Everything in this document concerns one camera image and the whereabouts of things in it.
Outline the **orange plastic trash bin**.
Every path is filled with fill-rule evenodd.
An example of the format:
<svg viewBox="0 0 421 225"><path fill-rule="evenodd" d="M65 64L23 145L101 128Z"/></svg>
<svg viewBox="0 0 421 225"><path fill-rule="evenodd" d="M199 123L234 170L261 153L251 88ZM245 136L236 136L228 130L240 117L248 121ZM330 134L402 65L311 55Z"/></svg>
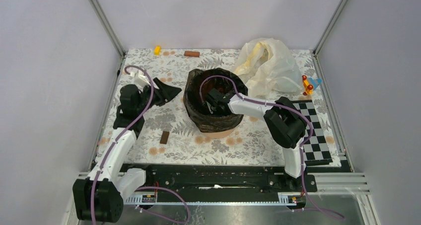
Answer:
<svg viewBox="0 0 421 225"><path fill-rule="evenodd" d="M202 132L202 134L208 138L211 139L221 139L221 138L225 138L228 137L230 134L232 134L235 131L236 128L232 128L226 131L221 131L221 132L213 132L213 133L205 133Z"/></svg>

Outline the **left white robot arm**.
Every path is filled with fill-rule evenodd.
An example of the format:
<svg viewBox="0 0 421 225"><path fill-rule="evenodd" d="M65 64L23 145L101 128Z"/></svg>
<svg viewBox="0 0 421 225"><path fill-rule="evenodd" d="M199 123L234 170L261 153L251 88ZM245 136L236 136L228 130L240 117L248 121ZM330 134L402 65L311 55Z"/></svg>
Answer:
<svg viewBox="0 0 421 225"><path fill-rule="evenodd" d="M120 89L111 140L87 177L77 179L72 187L79 220L115 223L121 217L124 202L137 188L147 191L153 187L153 176L143 169L129 169L122 178L119 173L143 128L144 113L152 106L165 105L181 91L157 78L143 89L135 84Z"/></svg>

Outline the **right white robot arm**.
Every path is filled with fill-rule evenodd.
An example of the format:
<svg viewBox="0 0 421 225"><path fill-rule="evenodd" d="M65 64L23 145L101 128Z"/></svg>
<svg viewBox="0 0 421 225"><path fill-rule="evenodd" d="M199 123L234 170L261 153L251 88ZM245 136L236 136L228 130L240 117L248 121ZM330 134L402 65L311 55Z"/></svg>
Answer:
<svg viewBox="0 0 421 225"><path fill-rule="evenodd" d="M303 144L312 137L314 127L288 98L266 101L233 90L223 94L212 89L201 100L214 115L246 115L264 121L273 140L282 147L287 189L297 191L304 185Z"/></svg>

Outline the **translucent white trash bag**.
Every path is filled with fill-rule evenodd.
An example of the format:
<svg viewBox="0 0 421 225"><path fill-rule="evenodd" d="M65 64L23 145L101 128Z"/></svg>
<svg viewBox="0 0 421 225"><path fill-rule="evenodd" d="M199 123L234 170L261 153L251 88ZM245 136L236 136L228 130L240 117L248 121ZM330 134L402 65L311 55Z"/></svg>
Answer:
<svg viewBox="0 0 421 225"><path fill-rule="evenodd" d="M258 38L245 43L230 69L247 86L251 97L266 96L273 90L298 94L302 77L291 50L274 38Z"/></svg>

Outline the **black trash bag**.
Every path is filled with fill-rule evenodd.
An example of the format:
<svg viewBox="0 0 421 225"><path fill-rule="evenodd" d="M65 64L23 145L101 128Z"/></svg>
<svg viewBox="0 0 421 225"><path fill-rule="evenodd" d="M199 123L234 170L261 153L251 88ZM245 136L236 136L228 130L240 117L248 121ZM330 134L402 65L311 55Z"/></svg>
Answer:
<svg viewBox="0 0 421 225"><path fill-rule="evenodd" d="M236 86L239 93L248 94L245 83L234 73L215 68L210 70L193 69L189 72L183 103L189 118L202 133L218 133L234 129L238 126L243 115L211 113L208 105L202 102L214 88L222 94L234 91Z"/></svg>

